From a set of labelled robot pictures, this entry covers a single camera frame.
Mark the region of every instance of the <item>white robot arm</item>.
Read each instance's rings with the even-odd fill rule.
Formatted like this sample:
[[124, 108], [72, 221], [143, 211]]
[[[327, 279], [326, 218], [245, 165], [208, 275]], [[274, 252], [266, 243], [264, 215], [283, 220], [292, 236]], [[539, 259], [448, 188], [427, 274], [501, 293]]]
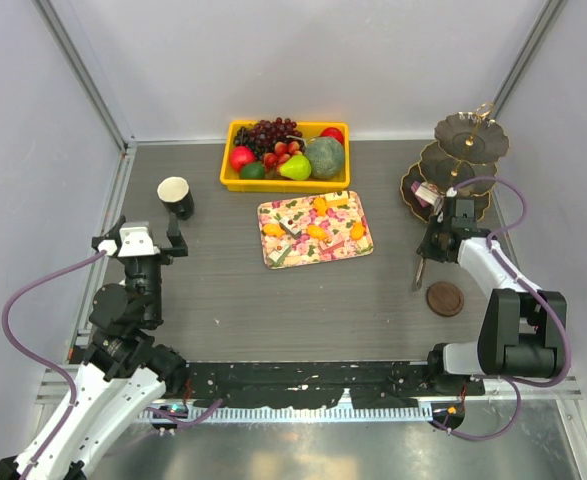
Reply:
[[[161, 265], [188, 254], [177, 219], [169, 222], [169, 248], [154, 245], [148, 223], [125, 222], [121, 217], [104, 236], [93, 238], [96, 250], [124, 265], [125, 280], [103, 286], [93, 298], [89, 320], [96, 330], [72, 387], [74, 406], [69, 410], [69, 391], [26, 450], [0, 461], [1, 480], [86, 479], [145, 408], [186, 383], [186, 361], [171, 348], [153, 346], [154, 338], [142, 331], [163, 323]], [[38, 454], [52, 434], [54, 441]]]
[[[477, 227], [472, 198], [447, 195], [442, 212], [432, 217], [418, 254], [423, 259], [458, 263], [489, 298], [477, 341], [436, 345], [430, 362], [453, 375], [555, 377], [564, 365], [562, 335], [531, 295], [539, 294], [566, 321], [566, 300], [528, 280], [508, 260], [489, 231]], [[534, 333], [520, 333], [520, 323]]]

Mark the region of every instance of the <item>black cup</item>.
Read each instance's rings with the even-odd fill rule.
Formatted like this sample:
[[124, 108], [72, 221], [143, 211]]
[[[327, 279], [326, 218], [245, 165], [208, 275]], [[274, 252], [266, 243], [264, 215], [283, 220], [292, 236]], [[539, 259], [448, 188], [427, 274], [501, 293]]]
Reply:
[[157, 196], [169, 213], [175, 213], [180, 220], [187, 220], [195, 211], [193, 195], [189, 184], [182, 177], [164, 179], [157, 187]]

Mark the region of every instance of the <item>brown coaster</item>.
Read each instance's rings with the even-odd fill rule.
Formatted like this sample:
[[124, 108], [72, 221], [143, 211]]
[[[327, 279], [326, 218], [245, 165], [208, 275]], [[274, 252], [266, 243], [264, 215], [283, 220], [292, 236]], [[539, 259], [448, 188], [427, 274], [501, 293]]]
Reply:
[[464, 294], [449, 282], [437, 282], [426, 292], [426, 303], [442, 317], [453, 317], [464, 308]]

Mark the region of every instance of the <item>grape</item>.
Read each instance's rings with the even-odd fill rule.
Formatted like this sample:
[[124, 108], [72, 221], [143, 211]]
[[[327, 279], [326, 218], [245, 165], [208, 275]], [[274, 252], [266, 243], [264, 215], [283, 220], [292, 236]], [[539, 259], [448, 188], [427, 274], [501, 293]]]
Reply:
[[301, 137], [302, 134], [296, 127], [297, 123], [290, 118], [282, 120], [282, 117], [277, 117], [274, 121], [262, 119], [248, 127], [240, 127], [233, 139], [233, 145], [250, 148], [258, 158], [262, 158], [265, 153], [273, 151], [277, 142], [290, 142], [288, 135]]

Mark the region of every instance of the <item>black plate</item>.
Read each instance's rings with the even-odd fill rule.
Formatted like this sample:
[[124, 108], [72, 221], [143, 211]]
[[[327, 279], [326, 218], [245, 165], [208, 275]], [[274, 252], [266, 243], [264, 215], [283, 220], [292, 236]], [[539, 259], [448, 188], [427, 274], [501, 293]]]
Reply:
[[[469, 146], [466, 141], [476, 126], [478, 130]], [[446, 117], [435, 127], [435, 138], [446, 153], [474, 164], [497, 162], [509, 151], [504, 129], [495, 120], [482, 119], [470, 112]]]
[[[422, 219], [425, 222], [429, 221], [429, 217], [431, 216], [433, 208], [429, 205], [427, 208], [424, 208], [420, 205], [420, 202], [417, 201], [415, 198], [415, 194], [411, 190], [411, 185], [413, 182], [424, 182], [425, 179], [420, 173], [420, 168], [418, 164], [411, 166], [409, 171], [406, 175], [402, 177], [400, 182], [400, 195], [402, 196], [402, 200], [406, 203], [410, 208], [413, 214]], [[464, 192], [465, 189], [459, 192], [460, 196], [468, 196]], [[484, 195], [474, 197], [475, 200], [475, 215], [477, 216], [478, 221], [484, 218], [484, 213], [486, 209], [489, 208], [491, 205], [491, 192], [487, 192]]]
[[[422, 150], [419, 163], [420, 173], [427, 182], [435, 185], [440, 193], [478, 176], [493, 177], [497, 173], [495, 163], [475, 165], [464, 160], [457, 160], [442, 150], [438, 142], [433, 142]], [[493, 188], [495, 182], [480, 181], [472, 183], [462, 190], [464, 195], [484, 195]]]

